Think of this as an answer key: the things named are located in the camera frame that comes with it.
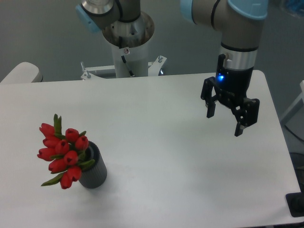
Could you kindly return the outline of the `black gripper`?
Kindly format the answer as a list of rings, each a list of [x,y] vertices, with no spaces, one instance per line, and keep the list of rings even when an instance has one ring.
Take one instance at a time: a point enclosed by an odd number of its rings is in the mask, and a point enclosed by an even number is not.
[[[243,133],[243,130],[255,124],[258,119],[259,99],[247,97],[253,68],[245,70],[234,70],[217,67],[215,77],[204,80],[201,92],[201,99],[207,107],[207,118],[214,116],[216,101],[232,110],[237,125],[234,135],[236,137]]]

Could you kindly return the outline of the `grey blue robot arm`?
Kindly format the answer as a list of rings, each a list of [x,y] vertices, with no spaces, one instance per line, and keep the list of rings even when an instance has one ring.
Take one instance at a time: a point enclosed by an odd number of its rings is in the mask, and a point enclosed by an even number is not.
[[[247,97],[264,21],[266,0],[182,0],[183,17],[222,34],[216,74],[204,80],[201,98],[207,117],[216,103],[236,118],[235,136],[257,122],[259,100]],[[83,0],[76,6],[81,22],[91,32],[102,32],[111,45],[117,77],[150,76],[147,44],[154,34],[152,18],[138,0]]]

